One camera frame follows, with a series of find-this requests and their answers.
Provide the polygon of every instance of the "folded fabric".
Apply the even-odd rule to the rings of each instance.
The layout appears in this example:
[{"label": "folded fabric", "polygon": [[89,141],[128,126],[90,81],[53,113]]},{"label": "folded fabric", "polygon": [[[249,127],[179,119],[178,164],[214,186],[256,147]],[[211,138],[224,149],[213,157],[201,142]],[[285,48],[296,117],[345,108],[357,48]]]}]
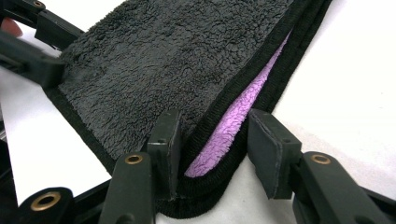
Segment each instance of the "folded fabric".
[{"label": "folded fabric", "polygon": [[249,109],[274,109],[330,2],[125,1],[63,52],[46,94],[110,173],[178,109],[178,196],[156,205],[199,216],[246,155]]}]

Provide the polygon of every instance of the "black fabric trim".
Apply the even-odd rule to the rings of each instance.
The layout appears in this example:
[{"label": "black fabric trim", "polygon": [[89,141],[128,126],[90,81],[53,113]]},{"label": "black fabric trim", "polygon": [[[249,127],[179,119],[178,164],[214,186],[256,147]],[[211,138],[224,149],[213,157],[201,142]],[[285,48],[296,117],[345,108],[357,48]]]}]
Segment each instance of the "black fabric trim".
[{"label": "black fabric trim", "polygon": [[[247,152],[248,125],[243,123],[229,153],[218,166],[202,177],[184,176],[191,162],[200,153],[207,139],[233,100],[246,88],[267,64],[287,34],[292,30],[258,100],[253,107],[271,112],[304,55],[306,48],[318,29],[331,0],[294,1],[285,16],[269,34],[263,46],[249,63],[227,84],[224,91],[209,107],[195,131],[181,151],[178,192],[180,198],[172,202],[157,202],[159,212],[175,218],[196,217],[212,208],[219,200],[234,171]],[[47,90],[46,94],[78,132],[85,144],[112,174],[115,161],[106,153],[91,130],[87,130],[77,111],[59,89]]]}]

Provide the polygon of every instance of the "white table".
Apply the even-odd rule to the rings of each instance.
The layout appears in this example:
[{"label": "white table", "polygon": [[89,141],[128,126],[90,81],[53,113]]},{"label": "white table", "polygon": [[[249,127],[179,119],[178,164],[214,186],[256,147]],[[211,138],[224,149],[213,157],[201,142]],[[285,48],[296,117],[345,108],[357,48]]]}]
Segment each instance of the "white table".
[{"label": "white table", "polygon": [[[88,30],[122,1],[46,0],[47,8]],[[274,115],[302,142],[337,158],[367,189],[396,199],[396,2],[333,0]],[[23,39],[50,54],[22,27]],[[74,195],[109,174],[36,84],[0,69],[0,102],[18,202],[49,187]],[[268,201],[245,159],[207,214],[157,223],[295,223],[290,201]]]}]

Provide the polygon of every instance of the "metal grommet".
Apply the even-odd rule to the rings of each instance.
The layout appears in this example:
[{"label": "metal grommet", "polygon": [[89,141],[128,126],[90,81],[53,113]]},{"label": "metal grommet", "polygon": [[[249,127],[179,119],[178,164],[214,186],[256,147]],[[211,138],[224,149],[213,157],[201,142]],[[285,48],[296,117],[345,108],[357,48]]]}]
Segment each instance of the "metal grommet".
[{"label": "metal grommet", "polygon": [[35,4],[35,6],[37,6],[37,7],[42,7],[43,6],[43,4],[41,2],[39,2],[39,1],[34,1],[33,4]]},{"label": "metal grommet", "polygon": [[142,160],[143,160],[143,157],[140,155],[131,155],[131,156],[125,158],[125,162],[130,165],[138,164]]},{"label": "metal grommet", "polygon": [[319,155],[319,154],[312,155],[311,160],[316,163],[323,164],[323,165],[328,165],[332,162],[329,158]]},{"label": "metal grommet", "polygon": [[61,194],[59,192],[57,191],[48,192],[36,198],[32,202],[30,208],[35,212],[44,211],[51,208],[60,200],[61,200]]}]

